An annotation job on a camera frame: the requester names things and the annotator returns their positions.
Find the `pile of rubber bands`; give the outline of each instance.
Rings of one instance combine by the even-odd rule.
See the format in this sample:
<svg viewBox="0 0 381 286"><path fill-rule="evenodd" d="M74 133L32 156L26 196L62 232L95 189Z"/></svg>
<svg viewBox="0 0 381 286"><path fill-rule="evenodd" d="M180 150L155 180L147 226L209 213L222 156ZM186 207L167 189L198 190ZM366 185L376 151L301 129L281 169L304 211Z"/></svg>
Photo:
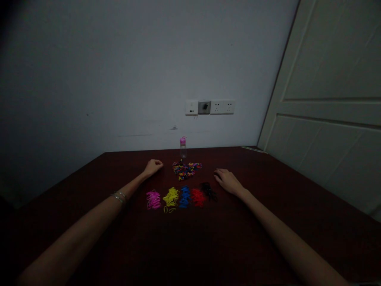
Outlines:
<svg viewBox="0 0 381 286"><path fill-rule="evenodd" d="M155 190L147 193L147 209L158 209L161 207L160 194Z"/></svg>
<svg viewBox="0 0 381 286"><path fill-rule="evenodd" d="M212 191L209 183L202 183L201 189L202 191L195 188L190 191L188 186L183 186L181 188L181 199L179 205L177 205L180 191L175 189L175 187L170 188L167 195L163 197L163 201L165 201L164 213L175 211L177 206L181 209L186 209L192 203L195 207L203 208L207 198L209 198L209 201L214 200L217 202L216 193ZM147 193L147 201L147 209L158 209L162 207L160 203L160 194L155 190Z"/></svg>
<svg viewBox="0 0 381 286"><path fill-rule="evenodd" d="M179 208L186 209L190 203L190 200L191 200L191 193L189 191L188 186L182 187L181 190L183 192L181 194L181 200L180 200Z"/></svg>
<svg viewBox="0 0 381 286"><path fill-rule="evenodd" d="M201 169L201 163L189 163L188 165L183 164L181 159L179 162L174 162L172 164L172 169L176 175L179 175L179 181L183 181L186 178L192 177L196 173L196 169Z"/></svg>
<svg viewBox="0 0 381 286"><path fill-rule="evenodd" d="M166 202L166 206L164 207L164 213L171 213L176 210L176 208L168 209L168 207L176 207L177 200L179 199L179 191L174 187L168 190L168 194L163 197L163 200Z"/></svg>

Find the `hand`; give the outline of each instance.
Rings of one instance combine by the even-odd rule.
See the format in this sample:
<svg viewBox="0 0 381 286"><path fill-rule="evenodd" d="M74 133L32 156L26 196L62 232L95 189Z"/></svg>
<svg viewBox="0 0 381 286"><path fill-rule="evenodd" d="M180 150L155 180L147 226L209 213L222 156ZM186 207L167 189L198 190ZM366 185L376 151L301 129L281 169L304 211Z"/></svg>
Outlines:
<svg viewBox="0 0 381 286"><path fill-rule="evenodd" d="M237 180L237 178L233 175L232 172L229 172L226 169L217 169L214 172L219 175L219 177L217 175L214 175L216 181L220 184L222 188L224 188L229 193L239 197L245 191L247 191Z"/></svg>
<svg viewBox="0 0 381 286"><path fill-rule="evenodd" d="M156 173L158 170L160 170L163 167L163 163L160 160L149 160L147 167L144 170L144 174L148 177L152 176L154 173Z"/></svg>

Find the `door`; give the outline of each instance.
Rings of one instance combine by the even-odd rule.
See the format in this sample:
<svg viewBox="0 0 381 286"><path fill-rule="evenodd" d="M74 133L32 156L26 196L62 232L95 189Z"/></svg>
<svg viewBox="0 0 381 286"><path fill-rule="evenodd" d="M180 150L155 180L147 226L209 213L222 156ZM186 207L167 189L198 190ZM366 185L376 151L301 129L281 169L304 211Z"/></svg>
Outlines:
<svg viewBox="0 0 381 286"><path fill-rule="evenodd" d="M301 0L258 146L381 221L381 1Z"/></svg>

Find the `wall plate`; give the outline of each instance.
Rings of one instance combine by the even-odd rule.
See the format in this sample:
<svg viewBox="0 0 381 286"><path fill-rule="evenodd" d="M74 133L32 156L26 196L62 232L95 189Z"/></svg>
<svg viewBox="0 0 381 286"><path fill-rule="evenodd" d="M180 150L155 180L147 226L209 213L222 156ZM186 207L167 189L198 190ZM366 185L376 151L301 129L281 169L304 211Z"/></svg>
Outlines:
<svg viewBox="0 0 381 286"><path fill-rule="evenodd" d="M223 101L224 114L234 114L235 110L235 100L224 100Z"/></svg>
<svg viewBox="0 0 381 286"><path fill-rule="evenodd" d="M210 101L199 101L198 114L209 114L209 113L210 113Z"/></svg>
<svg viewBox="0 0 381 286"><path fill-rule="evenodd" d="M198 100L186 100L185 101L185 115L197 115L198 114Z"/></svg>
<svg viewBox="0 0 381 286"><path fill-rule="evenodd" d="M224 113L224 101L212 100L210 104L210 114L223 114Z"/></svg>

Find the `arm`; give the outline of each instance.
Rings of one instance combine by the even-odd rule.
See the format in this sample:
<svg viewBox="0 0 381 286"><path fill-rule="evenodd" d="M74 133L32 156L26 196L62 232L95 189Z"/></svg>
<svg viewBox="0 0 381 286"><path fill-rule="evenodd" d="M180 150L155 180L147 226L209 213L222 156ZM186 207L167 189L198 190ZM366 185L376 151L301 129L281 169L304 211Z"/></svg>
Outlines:
<svg viewBox="0 0 381 286"><path fill-rule="evenodd" d="M119 190L129 199L163 163L150 160L143 173ZM17 279L18 285L64 285L98 238L121 211L122 204L108 197L61 235Z"/></svg>
<svg viewBox="0 0 381 286"><path fill-rule="evenodd" d="M226 191L240 198L260 221L299 278L308 286L349 286L347 281L286 224L261 204L233 173L217 169L215 178Z"/></svg>

